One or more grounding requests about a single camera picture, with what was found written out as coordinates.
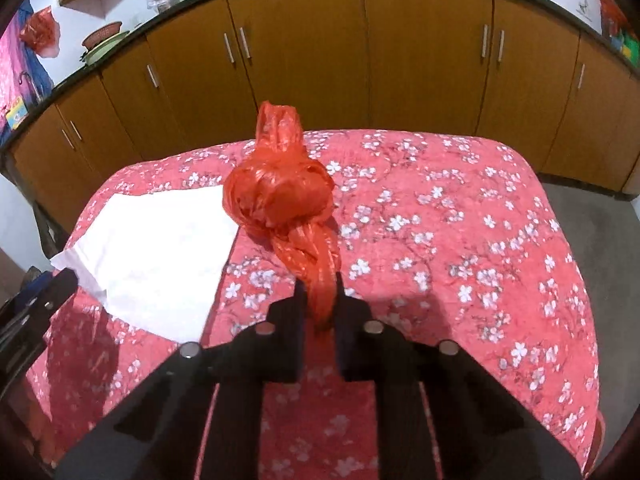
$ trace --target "white paper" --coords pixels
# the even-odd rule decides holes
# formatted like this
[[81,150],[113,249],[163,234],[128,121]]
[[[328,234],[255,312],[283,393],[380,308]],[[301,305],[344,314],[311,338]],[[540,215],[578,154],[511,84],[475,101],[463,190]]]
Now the white paper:
[[178,343],[199,341],[237,232],[222,186],[116,194],[51,263],[74,269],[112,316]]

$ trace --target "knotted plastic bag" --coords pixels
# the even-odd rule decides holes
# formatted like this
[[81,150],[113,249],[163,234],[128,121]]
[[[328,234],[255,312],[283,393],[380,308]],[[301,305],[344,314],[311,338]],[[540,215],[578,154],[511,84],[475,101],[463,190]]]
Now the knotted plastic bag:
[[51,6],[34,12],[24,22],[20,39],[40,57],[60,53],[60,24],[53,18]]
[[316,330],[327,330],[340,270],[337,234],[326,224],[334,210],[334,181],[308,157],[294,107],[263,102],[255,140],[255,151],[225,180],[223,206],[250,236],[271,242],[280,261],[305,283]]

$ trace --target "cabinet door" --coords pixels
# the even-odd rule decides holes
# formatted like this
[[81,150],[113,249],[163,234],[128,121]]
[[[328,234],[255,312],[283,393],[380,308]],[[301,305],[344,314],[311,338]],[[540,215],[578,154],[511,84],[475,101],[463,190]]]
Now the cabinet door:
[[293,105],[307,130],[364,128],[360,0],[228,0],[255,99]]
[[92,75],[57,102],[68,133],[103,181],[142,158],[120,123],[100,78]]
[[604,47],[580,37],[574,83],[545,173],[603,185],[598,170],[618,124],[629,70]]
[[103,69],[102,83],[144,160],[187,150],[145,40],[134,43]]
[[640,155],[640,81],[631,76],[618,127],[598,170],[600,186],[620,191]]
[[70,233],[100,178],[72,143],[57,108],[45,110],[11,151],[36,200]]
[[254,97],[226,0],[197,6],[146,40],[190,149],[255,137]]
[[492,0],[365,0],[374,128],[473,135]]
[[517,0],[495,0],[492,52],[476,135],[516,149],[540,170],[562,119],[578,32]]

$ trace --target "metal screw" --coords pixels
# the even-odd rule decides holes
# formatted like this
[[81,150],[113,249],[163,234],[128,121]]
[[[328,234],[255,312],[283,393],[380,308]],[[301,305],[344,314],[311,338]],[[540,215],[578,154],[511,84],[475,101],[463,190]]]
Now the metal screw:
[[257,335],[271,335],[276,331],[276,326],[268,321],[263,321],[255,326]]
[[180,355],[185,359],[191,359],[192,357],[196,357],[200,352],[200,345],[198,343],[194,343],[190,341],[185,343],[180,347]]
[[458,350],[460,350],[460,346],[458,346],[458,343],[456,343],[455,341],[446,339],[444,341],[440,341],[438,350],[440,350],[441,354],[453,356],[458,353]]
[[382,334],[382,331],[385,329],[385,326],[379,322],[377,319],[370,319],[369,321],[367,321],[364,326],[364,331],[367,334]]

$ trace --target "silver handle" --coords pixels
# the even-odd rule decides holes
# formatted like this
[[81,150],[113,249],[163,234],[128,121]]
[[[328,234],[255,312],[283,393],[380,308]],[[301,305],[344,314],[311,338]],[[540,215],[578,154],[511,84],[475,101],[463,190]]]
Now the silver handle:
[[65,136],[66,142],[69,143],[69,145],[71,146],[72,150],[76,150],[76,147],[74,146],[74,144],[71,142],[71,139],[69,139],[69,136],[66,134],[66,131],[64,128],[60,128],[60,130],[62,130],[62,134]]
[[489,37],[489,25],[484,25],[484,32],[482,32],[482,54],[481,58],[484,59],[486,57],[486,40]]
[[578,78],[578,90],[582,86],[582,78],[584,77],[584,63],[582,64],[582,68],[580,69],[580,77]]
[[504,50],[504,31],[500,31],[500,47],[498,48],[498,63],[502,61],[502,51]]
[[154,84],[156,88],[159,88],[158,80],[156,80],[156,75],[154,74],[154,70],[151,68],[151,65],[146,66],[146,71],[149,72],[149,77],[151,78],[151,82]]
[[225,45],[226,45],[226,51],[229,54],[229,61],[233,64],[236,62],[236,60],[234,59],[234,55],[231,53],[231,45],[229,45],[229,38],[226,36],[226,32],[225,32]]
[[249,45],[247,45],[246,38],[244,36],[244,28],[240,27],[240,39],[242,40],[242,47],[244,47],[244,55],[247,59],[251,59],[251,53],[249,52]]
[[80,135],[80,132],[76,128],[76,125],[74,124],[74,122],[73,121],[69,121],[69,123],[71,124],[71,127],[74,129],[76,135],[78,136],[78,139],[80,139],[80,142],[82,142],[82,135]]

